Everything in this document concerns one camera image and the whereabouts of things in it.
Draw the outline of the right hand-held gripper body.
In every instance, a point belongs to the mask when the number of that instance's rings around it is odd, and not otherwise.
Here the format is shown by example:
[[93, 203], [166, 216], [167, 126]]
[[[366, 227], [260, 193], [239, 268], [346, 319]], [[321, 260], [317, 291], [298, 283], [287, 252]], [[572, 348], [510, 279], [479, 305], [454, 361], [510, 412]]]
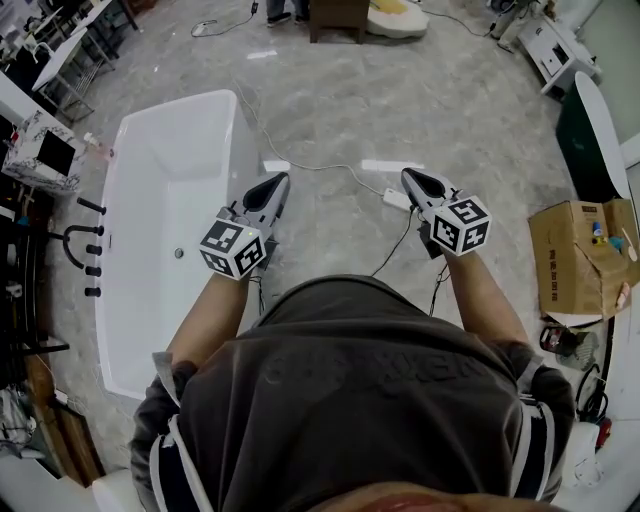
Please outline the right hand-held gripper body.
[[431, 259], [445, 252], [462, 256], [482, 248], [492, 225], [492, 215], [476, 195], [444, 200], [421, 216], [419, 235]]

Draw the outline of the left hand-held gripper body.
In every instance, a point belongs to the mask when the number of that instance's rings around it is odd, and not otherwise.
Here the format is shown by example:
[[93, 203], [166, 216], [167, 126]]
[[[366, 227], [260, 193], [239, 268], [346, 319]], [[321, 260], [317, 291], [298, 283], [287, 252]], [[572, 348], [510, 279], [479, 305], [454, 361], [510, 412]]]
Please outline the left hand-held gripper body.
[[206, 265], [234, 280], [266, 269], [277, 246], [273, 225], [278, 218], [278, 207], [249, 210], [234, 201], [221, 208], [199, 243]]

